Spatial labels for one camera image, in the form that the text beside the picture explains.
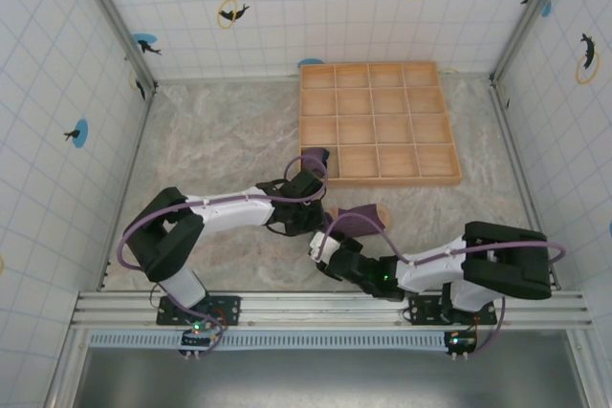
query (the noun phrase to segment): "purple cable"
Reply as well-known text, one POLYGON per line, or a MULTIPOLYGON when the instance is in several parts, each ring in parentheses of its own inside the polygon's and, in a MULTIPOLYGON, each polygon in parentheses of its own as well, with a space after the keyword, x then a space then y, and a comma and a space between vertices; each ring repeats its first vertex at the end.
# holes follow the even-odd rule
POLYGON ((338 216, 337 219, 335 219, 329 226, 327 226, 327 229, 325 230, 325 235, 323 236, 323 240, 321 241, 321 246, 318 248, 317 259, 315 260, 316 262, 318 262, 323 256, 323 248, 325 247, 325 241, 327 241, 327 238, 332 233, 332 229, 334 228, 334 226, 336 226, 336 224, 340 220, 346 217, 358 217, 362 220, 365 220, 370 225, 372 225, 379 233, 381 233, 383 238, 386 240, 386 243, 389 244, 389 247, 391 247, 391 250, 393 250, 393 253, 395 253, 395 256, 398 257, 400 260, 402 260, 405 263, 410 263, 410 261, 402 255, 402 253, 398 250, 398 248, 395 247, 395 244, 393 244, 393 241, 391 241, 389 236, 384 232, 384 230, 380 226, 378 226, 369 217, 366 217, 365 215, 357 214, 355 212, 346 212, 345 214, 338 216))
POLYGON ((499 336, 499 331, 501 330, 501 326, 504 323, 505 316, 506 316, 506 297, 502 296, 501 297, 501 310, 499 312, 499 319, 497 320, 497 327, 495 327, 495 330, 493 330, 493 332, 489 335, 489 337, 487 338, 487 341, 485 341, 482 344, 482 346, 480 346, 478 349, 474 349, 470 355, 478 355, 482 353, 485 349, 490 347, 493 341, 497 339, 497 337, 499 336))
MULTIPOLYGON (((292 159, 291 161, 289 161, 289 164, 287 164, 287 167, 285 168, 285 174, 284 177, 287 177, 287 171, 289 170, 289 167, 296 161, 298 161, 299 159, 303 158, 303 155, 300 155, 299 157, 295 157, 294 159, 292 159)), ((319 163, 319 165, 323 168, 323 170, 325 171, 325 174, 323 175, 323 184, 321 186, 321 188, 313 193, 310 196, 307 196, 305 198, 284 198, 282 196, 268 196, 268 195, 236 195, 236 196, 227 196, 224 198, 217 198, 216 200, 210 200, 206 205, 210 205, 210 204, 223 204, 223 203, 231 203, 234 201, 243 201, 243 200, 259 200, 259 201, 276 201, 278 203, 308 203, 312 200, 315 200, 327 187, 327 182, 328 182, 328 175, 327 175, 327 169, 325 169, 325 164, 323 164, 322 161, 316 159, 316 158, 312 158, 309 157, 309 160, 311 161, 316 161, 319 163)), ((157 219, 158 217, 161 217, 165 214, 169 214, 170 212, 175 212, 177 210, 181 210, 181 209, 187 209, 190 207, 198 207, 201 205, 205 205, 204 201, 196 201, 193 203, 181 203, 181 204, 175 204, 175 205, 171 205, 170 207, 166 207, 164 209, 160 209, 160 210, 156 210, 155 212, 151 212, 150 214, 142 217, 140 220, 138 220, 137 222, 135 222, 132 226, 130 226, 125 233, 123 234, 123 237, 121 238, 121 240, 119 241, 119 245, 117 246, 117 261, 119 262, 119 264, 127 269, 133 269, 135 271, 142 271, 142 268, 139 267, 138 265, 131 265, 129 263, 127 263, 124 259, 123 259, 123 248, 125 247, 125 244, 127 243, 127 240, 143 225, 148 224, 149 222, 151 222, 152 220, 157 219)))
POLYGON ((558 262, 567 253, 564 246, 562 246, 559 243, 553 243, 551 241, 512 241, 510 243, 484 244, 482 246, 457 248, 455 250, 451 250, 449 254, 442 252, 436 255, 431 255, 430 257, 424 258, 423 260, 417 260, 413 263, 415 267, 418 267, 420 265, 424 265, 425 263, 434 262, 436 260, 440 260, 441 258, 448 257, 449 255, 461 255, 464 253, 481 252, 483 250, 499 250, 501 248, 519 248, 519 247, 556 248, 558 250, 558 255, 556 257, 553 257, 551 260, 549 260, 549 263, 551 265, 558 262))

